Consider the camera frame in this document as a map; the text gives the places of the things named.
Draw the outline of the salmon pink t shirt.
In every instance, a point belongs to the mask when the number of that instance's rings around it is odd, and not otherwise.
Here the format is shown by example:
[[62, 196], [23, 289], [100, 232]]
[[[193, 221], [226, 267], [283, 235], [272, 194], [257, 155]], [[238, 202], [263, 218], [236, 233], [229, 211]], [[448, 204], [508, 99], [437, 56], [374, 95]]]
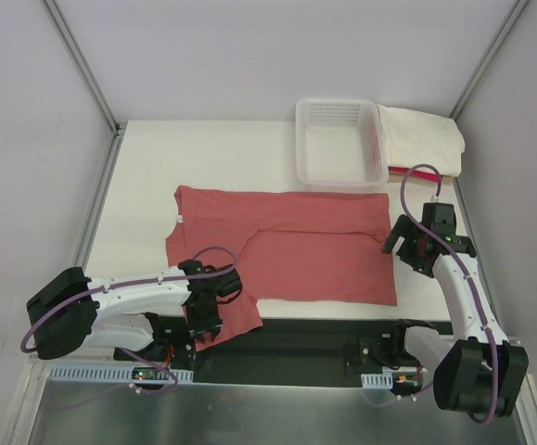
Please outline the salmon pink t shirt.
[[394, 306], [386, 194], [228, 192], [179, 186], [181, 218], [165, 241], [170, 265], [196, 254], [221, 267], [237, 257], [243, 291], [219, 308], [216, 337], [203, 351], [262, 326], [261, 299]]

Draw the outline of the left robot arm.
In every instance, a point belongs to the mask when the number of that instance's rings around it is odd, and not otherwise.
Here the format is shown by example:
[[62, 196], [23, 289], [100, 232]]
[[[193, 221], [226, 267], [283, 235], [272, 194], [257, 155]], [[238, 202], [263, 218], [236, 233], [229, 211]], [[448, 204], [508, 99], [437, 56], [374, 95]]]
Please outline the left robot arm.
[[186, 260], [120, 280], [71, 267], [27, 302], [31, 327], [20, 348], [44, 361], [81, 347], [127, 349], [156, 361], [177, 337], [217, 338], [224, 325], [220, 307], [242, 291], [232, 264], [216, 268]]

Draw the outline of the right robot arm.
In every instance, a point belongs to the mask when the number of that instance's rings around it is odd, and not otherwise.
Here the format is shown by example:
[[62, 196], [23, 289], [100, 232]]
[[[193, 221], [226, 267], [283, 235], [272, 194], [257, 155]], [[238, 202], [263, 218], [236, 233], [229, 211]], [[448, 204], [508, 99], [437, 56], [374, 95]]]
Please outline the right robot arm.
[[420, 222], [398, 217], [381, 249], [438, 282], [454, 344], [447, 345], [430, 322], [403, 319], [372, 346], [370, 356], [390, 369], [418, 361], [433, 373], [439, 408], [483, 423], [514, 411], [529, 357], [498, 324], [479, 279], [473, 242], [456, 228], [453, 205], [426, 203]]

